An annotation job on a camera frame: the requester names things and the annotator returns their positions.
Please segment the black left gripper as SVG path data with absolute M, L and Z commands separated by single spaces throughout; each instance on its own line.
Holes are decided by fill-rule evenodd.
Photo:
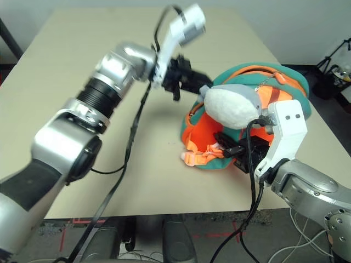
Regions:
M 162 82 L 164 90 L 172 93 L 173 100 L 180 100 L 180 90 L 199 95 L 204 85 L 212 85 L 210 77 L 203 72 L 191 70 L 190 61 L 182 54 L 171 59 Z

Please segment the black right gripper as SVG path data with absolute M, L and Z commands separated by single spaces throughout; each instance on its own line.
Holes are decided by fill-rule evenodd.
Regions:
M 236 156 L 234 165 L 242 170 L 244 173 L 248 173 L 248 156 L 246 153 L 247 139 L 244 138 L 239 141 L 239 146 L 236 147 L 237 142 L 230 136 L 224 134 L 223 132 L 214 133 L 214 138 L 217 143 L 222 147 L 232 147 L 223 150 L 223 156 Z M 251 158 L 253 170 L 256 169 L 257 165 L 263 160 L 269 150 L 269 142 L 258 137 L 250 137 L 250 147 L 251 147 Z

